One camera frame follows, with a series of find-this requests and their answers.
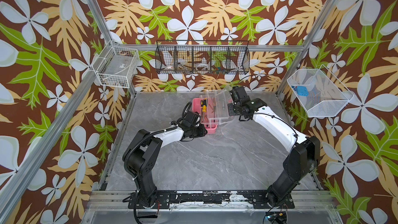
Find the yellow black nut driver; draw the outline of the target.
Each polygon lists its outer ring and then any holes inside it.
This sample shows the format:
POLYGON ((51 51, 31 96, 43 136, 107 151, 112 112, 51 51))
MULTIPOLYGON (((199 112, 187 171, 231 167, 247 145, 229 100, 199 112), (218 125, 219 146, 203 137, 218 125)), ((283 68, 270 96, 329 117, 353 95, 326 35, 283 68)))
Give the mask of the yellow black nut driver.
POLYGON ((207 99, 201 100, 201 110, 202 110, 202 113, 207 112, 207 99))

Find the pink plastic tool box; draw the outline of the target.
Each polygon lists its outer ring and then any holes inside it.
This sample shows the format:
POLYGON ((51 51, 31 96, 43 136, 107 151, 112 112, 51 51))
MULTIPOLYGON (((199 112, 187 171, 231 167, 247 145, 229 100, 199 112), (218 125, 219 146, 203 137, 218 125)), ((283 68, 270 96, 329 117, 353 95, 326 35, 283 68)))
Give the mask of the pink plastic tool box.
POLYGON ((201 123, 205 126, 208 134, 215 134, 216 129, 223 124, 233 120, 228 114, 228 103, 232 103, 230 93, 223 90, 208 90, 192 100, 192 111, 199 113, 201 123), (201 100, 207 99, 207 112, 202 113, 201 100))

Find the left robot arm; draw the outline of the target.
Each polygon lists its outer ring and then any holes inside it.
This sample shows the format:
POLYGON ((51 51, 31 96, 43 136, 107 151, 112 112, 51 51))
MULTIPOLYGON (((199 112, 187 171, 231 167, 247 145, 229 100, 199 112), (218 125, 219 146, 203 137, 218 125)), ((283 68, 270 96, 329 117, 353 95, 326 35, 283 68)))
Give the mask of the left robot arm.
POLYGON ((158 131, 139 130, 122 156, 123 167, 136 184, 138 204, 152 207, 157 195, 152 169, 162 147, 173 142, 204 137, 205 126, 197 112, 187 111, 171 126, 158 131))

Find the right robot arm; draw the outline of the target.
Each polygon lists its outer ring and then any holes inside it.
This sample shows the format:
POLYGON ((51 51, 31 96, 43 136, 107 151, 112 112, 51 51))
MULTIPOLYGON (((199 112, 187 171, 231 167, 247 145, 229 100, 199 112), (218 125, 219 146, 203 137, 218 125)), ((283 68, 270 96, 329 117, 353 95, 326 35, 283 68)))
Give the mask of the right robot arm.
POLYGON ((239 121, 260 124, 272 134, 289 152, 283 162, 283 171, 267 189, 266 203, 280 207, 300 181, 320 162, 320 141, 307 136, 281 119, 262 99, 251 99, 245 89, 235 86, 230 90, 232 103, 228 104, 230 116, 239 116, 239 121))

